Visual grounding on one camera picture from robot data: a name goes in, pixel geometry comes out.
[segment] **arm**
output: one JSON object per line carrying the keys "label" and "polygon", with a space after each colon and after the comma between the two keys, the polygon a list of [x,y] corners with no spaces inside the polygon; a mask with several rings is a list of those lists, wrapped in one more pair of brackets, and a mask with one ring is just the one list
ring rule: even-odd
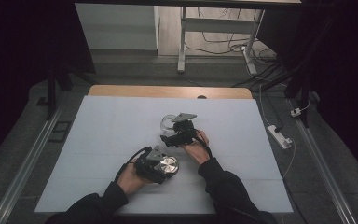
{"label": "arm", "polygon": [[[198,136],[209,145],[203,131],[198,131]],[[236,175],[224,171],[216,158],[210,159],[199,142],[181,147],[200,165],[199,175],[206,181],[205,191],[213,199],[219,223],[260,223],[255,221],[259,219],[259,211]]]}
{"label": "arm", "polygon": [[118,208],[129,202],[127,197],[148,183],[150,181],[135,173],[134,165],[130,163],[117,183],[110,183],[103,197],[100,197],[97,193],[85,196],[74,203],[57,223],[109,223]]}

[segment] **floor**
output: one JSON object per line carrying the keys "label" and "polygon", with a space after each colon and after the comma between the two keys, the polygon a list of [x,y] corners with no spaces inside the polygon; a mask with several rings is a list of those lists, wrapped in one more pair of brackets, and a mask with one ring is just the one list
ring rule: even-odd
{"label": "floor", "polygon": [[[225,14],[224,9],[216,9],[209,12],[203,9],[206,17],[220,17]],[[241,12],[242,17],[253,16],[252,11]],[[178,21],[179,8],[162,7],[161,18]],[[198,16],[198,11],[193,8],[188,12],[189,16]],[[236,18],[238,10],[232,10],[224,17]],[[249,76],[243,66],[243,58],[237,52],[230,52],[225,56],[216,57],[198,50],[188,50],[186,55],[186,72],[183,75],[176,73],[177,50],[179,43],[175,32],[178,32],[179,23],[176,25],[164,24],[161,19],[159,54],[160,56],[144,55],[111,55],[104,52],[94,52],[93,60],[97,75],[92,76],[103,84],[117,85],[167,85],[167,86],[205,86],[205,87],[231,87],[236,83],[249,80]],[[208,39],[228,40],[230,35],[206,34]],[[227,43],[205,43],[202,34],[191,33],[186,36],[186,43],[194,48],[207,49],[221,52],[228,49]],[[256,54],[267,47],[262,43],[255,47]],[[273,57],[272,51],[267,52],[267,57]],[[256,68],[262,71],[268,64],[257,63]],[[74,82],[73,89],[68,93],[67,104],[60,115],[59,121],[72,122],[76,117],[76,111],[81,104],[83,96],[87,94],[90,84],[71,76]],[[245,82],[238,87],[249,88],[253,82]],[[276,88],[264,92],[261,95],[255,91],[254,98],[265,112],[265,125],[270,123],[284,123],[282,133],[296,139],[296,154],[293,150],[283,151],[269,139],[274,156],[282,171],[290,170],[285,178],[285,184],[295,210],[293,214],[275,214],[278,223],[342,223],[337,214],[336,206],[331,200],[329,192],[320,178],[319,171],[310,155],[296,126],[296,121],[288,115],[291,109],[282,95],[283,83]],[[28,105],[13,127],[12,132],[0,147],[0,202],[4,197],[7,187],[19,170],[25,155],[32,147],[40,130],[45,125],[45,117],[48,113],[45,106],[36,105],[40,97],[46,97],[47,83],[42,82],[30,90]],[[316,110],[317,101],[312,100],[309,109],[310,129],[321,148],[324,157],[329,164],[331,172],[340,186],[351,210],[358,221],[358,163],[346,148],[345,144],[333,130],[321,119]],[[49,139],[57,140],[60,136],[52,134]],[[48,141],[37,161],[29,179],[21,192],[20,198],[11,211],[7,223],[44,223],[50,214],[36,214],[34,207],[48,181],[49,174],[54,168],[55,161],[60,155],[63,143]]]}

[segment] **silver disc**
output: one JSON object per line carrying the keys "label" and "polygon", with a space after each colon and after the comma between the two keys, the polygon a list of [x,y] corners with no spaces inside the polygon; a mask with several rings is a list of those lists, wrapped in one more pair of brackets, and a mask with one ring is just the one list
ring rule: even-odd
{"label": "silver disc", "polygon": [[176,174],[179,168],[178,160],[175,157],[164,157],[158,168],[165,174]]}

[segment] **hand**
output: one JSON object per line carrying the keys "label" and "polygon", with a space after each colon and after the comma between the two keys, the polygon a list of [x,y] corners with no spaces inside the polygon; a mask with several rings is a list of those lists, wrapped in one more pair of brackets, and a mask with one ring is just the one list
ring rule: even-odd
{"label": "hand", "polygon": [[127,168],[123,171],[117,181],[117,184],[123,189],[126,195],[131,195],[144,185],[152,183],[150,180],[141,178],[136,174],[135,166],[133,165],[135,161],[136,159],[132,160],[131,163],[127,165]]}
{"label": "hand", "polygon": [[[207,146],[209,146],[209,139],[205,135],[205,132],[201,130],[197,130],[197,137],[202,139]],[[190,155],[193,160],[195,160],[199,165],[205,163],[208,161],[209,155],[208,152],[205,150],[205,148],[202,146],[202,144],[195,140],[192,144],[188,145],[181,145],[182,149],[184,149],[188,155]]]}

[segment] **wooden table edge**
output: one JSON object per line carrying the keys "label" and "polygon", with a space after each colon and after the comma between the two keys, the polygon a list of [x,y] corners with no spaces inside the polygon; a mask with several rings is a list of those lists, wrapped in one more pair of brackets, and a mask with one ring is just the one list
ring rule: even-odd
{"label": "wooden table edge", "polygon": [[94,85],[89,89],[89,95],[158,98],[205,96],[208,99],[253,99],[251,92],[245,88],[216,87]]}

